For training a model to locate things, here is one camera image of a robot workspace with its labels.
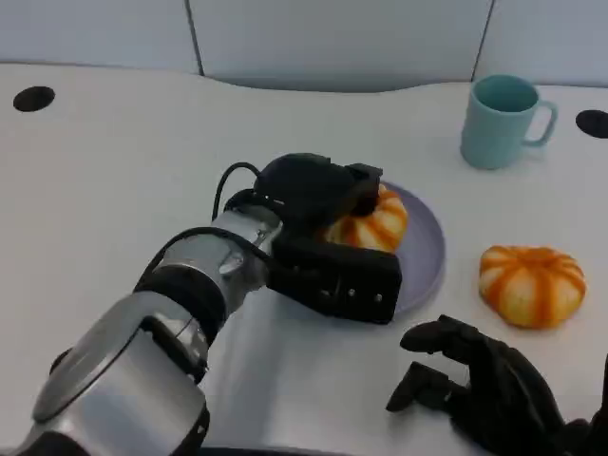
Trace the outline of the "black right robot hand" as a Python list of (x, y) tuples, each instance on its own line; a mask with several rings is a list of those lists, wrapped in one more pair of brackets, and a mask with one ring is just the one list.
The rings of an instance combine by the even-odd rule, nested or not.
[(418, 404), (443, 412), (461, 435), (495, 455), (559, 454), (554, 439), (565, 422), (544, 378), (519, 351), (446, 315), (407, 330), (400, 345), (467, 366), (469, 383), (414, 362), (387, 411)]

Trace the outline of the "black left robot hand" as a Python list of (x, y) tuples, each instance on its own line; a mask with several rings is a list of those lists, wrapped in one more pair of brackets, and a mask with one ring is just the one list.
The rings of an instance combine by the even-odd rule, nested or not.
[(346, 215), (372, 212), (382, 174), (364, 163), (339, 165), (315, 154), (288, 154), (260, 172), (254, 193), (286, 226), (314, 231)]

